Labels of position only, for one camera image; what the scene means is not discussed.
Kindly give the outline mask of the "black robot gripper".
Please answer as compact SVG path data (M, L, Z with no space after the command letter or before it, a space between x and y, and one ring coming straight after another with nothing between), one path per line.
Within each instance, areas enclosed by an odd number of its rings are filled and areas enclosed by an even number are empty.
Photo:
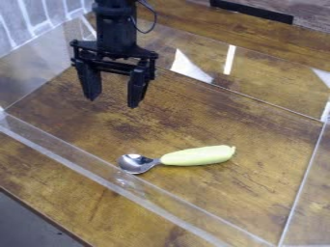
M85 97L95 100L102 93L103 71L130 76L129 107L137 108L144 100L149 80L156 79L160 54L138 45L137 33L148 34L137 24L137 4L158 16L146 0L95 0L93 11L97 20L97 40L74 40L73 66L83 88Z

